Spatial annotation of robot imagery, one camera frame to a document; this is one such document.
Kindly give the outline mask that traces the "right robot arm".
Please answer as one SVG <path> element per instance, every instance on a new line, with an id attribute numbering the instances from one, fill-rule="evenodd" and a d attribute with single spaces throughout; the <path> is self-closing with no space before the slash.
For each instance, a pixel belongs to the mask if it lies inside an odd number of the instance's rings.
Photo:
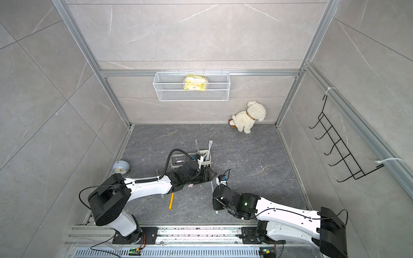
<path id="1" fill-rule="evenodd" d="M 267 200 L 258 195 L 238 194 L 225 184 L 213 192 L 214 210 L 226 210 L 242 220 L 256 220 L 253 240 L 274 244 L 277 241 L 307 243 L 330 258 L 346 258 L 346 222 L 327 207 L 300 210 Z"/>

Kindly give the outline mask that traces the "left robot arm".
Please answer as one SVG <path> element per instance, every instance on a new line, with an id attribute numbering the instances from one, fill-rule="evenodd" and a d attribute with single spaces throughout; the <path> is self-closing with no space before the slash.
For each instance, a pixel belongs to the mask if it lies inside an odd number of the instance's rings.
<path id="1" fill-rule="evenodd" d="M 97 226 L 115 230 L 113 244 L 145 245 L 156 234 L 143 231 L 137 219 L 125 211 L 129 202 L 151 195 L 173 194 L 186 186 L 210 182 L 216 175 L 211 168 L 209 150 L 189 154 L 175 148 L 170 151 L 160 176 L 124 178 L 121 173 L 112 174 L 101 185 L 93 187 L 85 206 L 92 212 Z"/>

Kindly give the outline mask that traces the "white toothbrush holder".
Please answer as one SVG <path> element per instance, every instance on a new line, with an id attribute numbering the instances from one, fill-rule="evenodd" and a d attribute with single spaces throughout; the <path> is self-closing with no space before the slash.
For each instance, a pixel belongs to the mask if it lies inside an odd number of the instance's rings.
<path id="1" fill-rule="evenodd" d="M 188 154 L 192 160 L 196 161 L 199 168 L 210 167 L 212 160 L 209 150 L 199 150 L 198 152 L 192 152 Z M 185 162 L 189 161 L 189 158 L 183 153 L 173 154 L 170 159 L 170 165 L 172 169 L 180 168 Z"/>

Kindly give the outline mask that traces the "dark grey toothbrush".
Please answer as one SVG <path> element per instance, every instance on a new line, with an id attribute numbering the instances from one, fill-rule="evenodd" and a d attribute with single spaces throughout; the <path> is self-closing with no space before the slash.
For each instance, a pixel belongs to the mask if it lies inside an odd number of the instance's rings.
<path id="1" fill-rule="evenodd" d="M 197 154 L 200 155 L 200 149 L 199 149 L 199 145 L 198 145 L 197 139 L 195 140 L 195 145 L 196 145 L 196 149 L 197 149 Z"/>

